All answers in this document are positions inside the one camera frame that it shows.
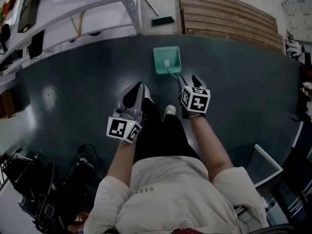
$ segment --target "person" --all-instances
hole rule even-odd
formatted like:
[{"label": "person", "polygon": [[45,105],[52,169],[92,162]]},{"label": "person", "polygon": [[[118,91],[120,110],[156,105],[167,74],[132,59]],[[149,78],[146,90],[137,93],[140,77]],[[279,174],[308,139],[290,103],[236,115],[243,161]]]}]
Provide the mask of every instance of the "person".
[{"label": "person", "polygon": [[98,187],[86,234],[240,234],[268,227],[246,170],[233,167],[205,117],[189,112],[202,162],[175,107],[168,105],[161,120],[146,86],[142,110],[146,123],[136,142],[119,144]]}]

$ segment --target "desk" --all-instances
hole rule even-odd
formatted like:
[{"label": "desk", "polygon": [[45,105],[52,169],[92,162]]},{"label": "desk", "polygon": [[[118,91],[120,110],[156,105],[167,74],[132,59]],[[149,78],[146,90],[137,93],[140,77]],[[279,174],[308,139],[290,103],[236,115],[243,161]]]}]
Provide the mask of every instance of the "desk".
[{"label": "desk", "polygon": [[[139,0],[72,0],[53,2],[54,0],[40,0],[36,24],[25,33],[17,33],[17,24],[11,28],[11,37],[7,41],[8,51],[0,56],[2,63],[14,50],[28,45],[31,38],[42,30],[44,32],[42,51],[76,38],[76,32],[70,20],[73,16],[78,25],[79,15],[86,11],[83,17],[82,36],[94,32],[110,30],[109,35],[101,36],[98,40],[125,37],[141,33],[140,1]],[[29,61],[25,56],[11,64],[0,75],[6,76],[21,68],[21,65]]]}]

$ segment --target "black shorts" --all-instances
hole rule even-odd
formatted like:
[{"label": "black shorts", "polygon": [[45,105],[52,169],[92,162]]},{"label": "black shorts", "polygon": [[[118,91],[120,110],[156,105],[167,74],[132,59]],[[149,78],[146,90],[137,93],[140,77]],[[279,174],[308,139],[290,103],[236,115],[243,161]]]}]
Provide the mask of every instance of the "black shorts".
[{"label": "black shorts", "polygon": [[142,110],[147,119],[137,136],[134,163],[159,156],[188,156],[200,160],[176,116],[166,115],[161,121],[159,110],[148,98],[144,100]]}]

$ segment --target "cable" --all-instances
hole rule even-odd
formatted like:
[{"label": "cable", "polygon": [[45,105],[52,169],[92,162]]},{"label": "cable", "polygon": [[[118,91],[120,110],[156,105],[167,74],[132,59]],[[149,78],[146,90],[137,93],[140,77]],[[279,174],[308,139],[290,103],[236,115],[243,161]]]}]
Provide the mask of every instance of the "cable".
[{"label": "cable", "polygon": [[72,24],[73,24],[73,26],[74,26],[74,29],[75,29],[75,31],[76,31],[76,33],[77,33],[77,38],[79,38],[79,37],[81,36],[82,18],[83,18],[83,14],[84,14],[84,13],[85,13],[85,11],[82,11],[82,12],[80,13],[78,29],[77,29],[77,27],[76,27],[76,25],[75,25],[74,19],[73,19],[72,17],[70,17],[70,20],[72,21]]},{"label": "cable", "polygon": [[97,157],[98,164],[99,164],[99,165],[100,165],[100,167],[103,169],[103,171],[107,173],[106,169],[102,166],[102,164],[101,164],[101,162],[100,162],[100,159],[99,159],[99,157],[98,157],[98,154],[96,153],[96,149],[94,148],[94,146],[93,146],[93,145],[91,145],[91,144],[89,144],[89,143],[86,143],[86,144],[85,144],[85,146],[86,146],[86,145],[89,145],[89,146],[91,146],[91,147],[92,147],[93,152],[94,152],[94,154],[95,154],[95,155],[96,155],[96,157]]},{"label": "cable", "polygon": [[291,33],[289,33],[289,31],[287,30],[287,38],[289,40],[293,40],[293,35]]}]

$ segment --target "broom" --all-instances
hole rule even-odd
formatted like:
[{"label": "broom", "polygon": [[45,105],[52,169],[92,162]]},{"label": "broom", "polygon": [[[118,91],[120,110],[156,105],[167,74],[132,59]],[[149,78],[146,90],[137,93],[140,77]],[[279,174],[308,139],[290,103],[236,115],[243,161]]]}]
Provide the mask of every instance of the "broom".
[{"label": "broom", "polygon": [[152,26],[163,25],[175,22],[175,20],[171,16],[160,16],[157,10],[152,6],[152,4],[148,1],[149,6],[155,11],[157,17],[152,18]]}]

